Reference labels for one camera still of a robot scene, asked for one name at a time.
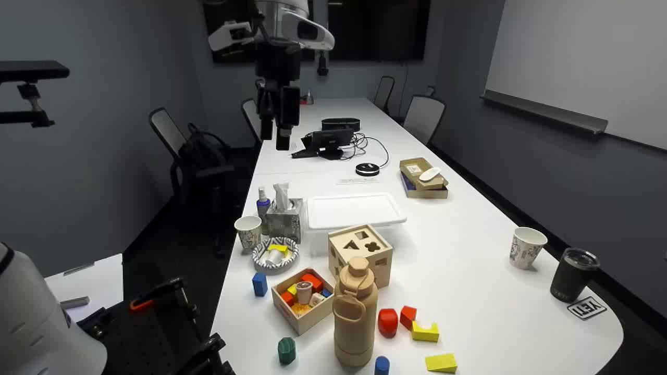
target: gray wall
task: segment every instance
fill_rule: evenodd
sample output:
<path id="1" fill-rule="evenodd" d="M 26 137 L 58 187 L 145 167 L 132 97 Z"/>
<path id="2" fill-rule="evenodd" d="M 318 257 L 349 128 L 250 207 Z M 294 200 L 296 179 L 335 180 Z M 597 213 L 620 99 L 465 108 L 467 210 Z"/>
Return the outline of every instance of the gray wall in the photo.
<path id="1" fill-rule="evenodd" d="M 57 127 L 0 127 L 0 240 L 46 272 L 123 251 L 170 194 L 149 113 L 202 120 L 178 0 L 4 0 L 4 58 L 57 58 L 70 77 L 40 83 Z"/>
<path id="2" fill-rule="evenodd" d="M 202 4 L 195 0 L 182 1 L 183 28 L 190 38 L 199 85 L 202 90 L 206 123 L 234 146 L 249 146 L 253 132 L 243 123 L 239 104 L 255 97 L 255 65 L 212 65 Z M 301 70 L 301 90 L 313 91 L 314 97 L 367 95 L 372 97 L 381 75 L 395 75 L 397 88 L 390 101 L 391 114 L 402 114 L 413 93 L 424 93 L 435 83 L 440 65 L 440 38 L 445 27 L 445 1 L 432 0 L 427 48 L 421 63 L 331 63 L 329 77 L 318 78 L 316 67 L 304 63 Z"/>
<path id="3" fill-rule="evenodd" d="M 667 317 L 667 154 L 486 106 L 502 4 L 446 1 L 435 146 Z"/>

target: white mug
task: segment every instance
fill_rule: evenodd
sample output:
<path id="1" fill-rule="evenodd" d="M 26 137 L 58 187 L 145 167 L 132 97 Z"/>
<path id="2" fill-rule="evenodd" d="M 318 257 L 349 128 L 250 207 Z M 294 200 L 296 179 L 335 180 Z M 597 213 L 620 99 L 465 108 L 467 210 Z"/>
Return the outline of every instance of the white mug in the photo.
<path id="1" fill-rule="evenodd" d="M 509 261 L 519 269 L 530 269 L 546 244 L 548 240 L 543 230 L 518 226 Z"/>
<path id="2" fill-rule="evenodd" d="M 263 220 L 259 217 L 242 217 L 234 220 L 234 228 L 242 240 L 242 251 L 253 251 L 263 240 Z"/>

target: whiteboard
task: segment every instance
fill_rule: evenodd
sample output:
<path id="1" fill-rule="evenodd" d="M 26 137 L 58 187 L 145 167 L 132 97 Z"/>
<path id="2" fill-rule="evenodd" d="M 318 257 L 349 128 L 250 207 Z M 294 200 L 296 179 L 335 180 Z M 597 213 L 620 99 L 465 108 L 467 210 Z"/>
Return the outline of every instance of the whiteboard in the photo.
<path id="1" fill-rule="evenodd" d="M 504 0 L 486 90 L 667 149 L 667 0 Z"/>

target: red block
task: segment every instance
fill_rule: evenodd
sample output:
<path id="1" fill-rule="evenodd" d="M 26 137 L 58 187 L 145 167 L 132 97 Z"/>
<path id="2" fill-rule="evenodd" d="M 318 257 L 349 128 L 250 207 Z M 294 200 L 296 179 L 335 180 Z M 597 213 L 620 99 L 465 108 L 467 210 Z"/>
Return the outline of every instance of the red block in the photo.
<path id="1" fill-rule="evenodd" d="M 304 275 L 301 275 L 301 280 L 306 280 L 313 285 L 314 292 L 321 292 L 324 280 L 316 275 L 304 272 Z"/>
<path id="2" fill-rule="evenodd" d="M 416 318 L 416 307 L 413 306 L 402 306 L 401 307 L 401 324 L 413 330 L 413 321 Z"/>
<path id="3" fill-rule="evenodd" d="M 280 296 L 282 296 L 282 298 L 284 298 L 284 301 L 285 301 L 285 303 L 290 303 L 290 306 L 296 301 L 296 296 L 294 296 L 294 294 L 290 294 L 290 292 L 284 292 L 284 294 L 280 294 Z"/>
<path id="4" fill-rule="evenodd" d="M 398 314 L 395 307 L 381 307 L 378 312 L 378 328 L 383 337 L 395 337 L 398 328 Z"/>

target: black mug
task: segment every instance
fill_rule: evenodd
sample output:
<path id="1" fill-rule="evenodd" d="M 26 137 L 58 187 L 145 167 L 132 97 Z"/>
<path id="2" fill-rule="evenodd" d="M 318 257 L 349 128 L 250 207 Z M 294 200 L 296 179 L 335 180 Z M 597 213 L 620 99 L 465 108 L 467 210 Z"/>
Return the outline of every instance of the black mug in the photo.
<path id="1" fill-rule="evenodd" d="M 592 251 L 567 248 L 550 283 L 550 294 L 563 301 L 575 301 L 598 269 L 601 262 Z"/>

